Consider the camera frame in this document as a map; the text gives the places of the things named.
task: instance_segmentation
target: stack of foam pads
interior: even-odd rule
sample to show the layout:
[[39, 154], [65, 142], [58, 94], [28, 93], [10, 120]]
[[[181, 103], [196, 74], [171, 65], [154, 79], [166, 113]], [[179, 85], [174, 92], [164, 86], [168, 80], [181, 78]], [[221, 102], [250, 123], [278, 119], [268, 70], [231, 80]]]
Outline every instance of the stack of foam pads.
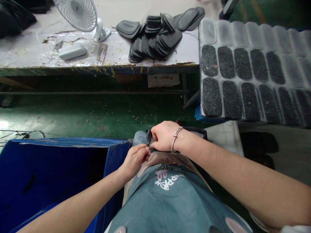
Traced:
[[311, 31], [253, 22], [199, 27], [201, 115], [311, 128]]
[[188, 9], [172, 17], [169, 14], [148, 16], [146, 22], [121, 21], [116, 30], [131, 39], [129, 61], [141, 62], [144, 58], [164, 60], [182, 38], [182, 31], [194, 30], [205, 16], [201, 7]]

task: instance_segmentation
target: person's arm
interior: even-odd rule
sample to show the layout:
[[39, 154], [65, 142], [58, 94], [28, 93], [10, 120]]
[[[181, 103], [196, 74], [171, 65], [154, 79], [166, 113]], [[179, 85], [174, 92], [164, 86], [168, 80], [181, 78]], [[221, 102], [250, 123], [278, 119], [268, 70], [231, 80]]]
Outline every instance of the person's arm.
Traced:
[[[152, 128], [151, 147], [169, 151], [179, 128], [163, 122]], [[174, 150], [180, 151], [271, 228], [311, 225], [311, 188], [259, 163], [233, 154], [182, 129]]]
[[130, 148], [118, 170], [34, 219], [18, 233], [84, 232], [101, 208], [137, 174], [149, 156], [150, 150], [145, 144]]

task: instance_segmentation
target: fan base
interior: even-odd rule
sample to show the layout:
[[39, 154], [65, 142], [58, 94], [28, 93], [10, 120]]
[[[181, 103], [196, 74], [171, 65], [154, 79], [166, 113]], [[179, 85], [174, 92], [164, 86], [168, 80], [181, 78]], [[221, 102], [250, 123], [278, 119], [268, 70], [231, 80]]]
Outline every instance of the fan base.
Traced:
[[96, 42], [102, 42], [111, 35], [111, 31], [108, 28], [102, 28], [100, 35], [96, 33], [96, 29], [94, 29], [92, 33], [94, 35], [94, 41]]

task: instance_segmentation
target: left hand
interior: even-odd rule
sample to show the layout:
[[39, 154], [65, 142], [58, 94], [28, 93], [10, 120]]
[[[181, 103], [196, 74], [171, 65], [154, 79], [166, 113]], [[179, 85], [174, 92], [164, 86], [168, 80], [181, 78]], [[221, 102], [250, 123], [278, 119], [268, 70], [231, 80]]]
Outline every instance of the left hand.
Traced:
[[138, 173], [142, 163], [148, 161], [149, 157], [150, 149], [146, 144], [131, 147], [123, 164], [118, 169], [122, 179], [129, 182]]

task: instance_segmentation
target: wire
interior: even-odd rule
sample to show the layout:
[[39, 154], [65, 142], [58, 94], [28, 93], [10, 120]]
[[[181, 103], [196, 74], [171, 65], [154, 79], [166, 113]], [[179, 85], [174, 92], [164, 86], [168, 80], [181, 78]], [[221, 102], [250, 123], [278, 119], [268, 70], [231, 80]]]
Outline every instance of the wire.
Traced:
[[[0, 129], [0, 132], [1, 132], [1, 131], [4, 131], [4, 132], [13, 132], [13, 133], [10, 133], [10, 134], [8, 134], [8, 135], [5, 135], [5, 136], [1, 137], [0, 139], [5, 138], [5, 137], [8, 137], [8, 136], [10, 136], [10, 135], [12, 135], [12, 134], [14, 134], [14, 133], [17, 133], [17, 134], [16, 134], [16, 137], [15, 137], [14, 139], [16, 139], [17, 136], [23, 136], [22, 139], [25, 139], [25, 137], [26, 137], [27, 135], [29, 135], [30, 133], [32, 133], [32, 132], [40, 132], [40, 133], [42, 134], [43, 138], [45, 138], [44, 133], [42, 133], [42, 132], [39, 131], [39, 130], [34, 130], [34, 131], [19, 131], [19, 130], [16, 130], [16, 131], [14, 131], [14, 130], [2, 130], [2, 129]], [[5, 144], [7, 143], [7, 141], [6, 141], [6, 142], [0, 142], [0, 143], [4, 143], [3, 146], [0, 146], [0, 147], [4, 147]]]

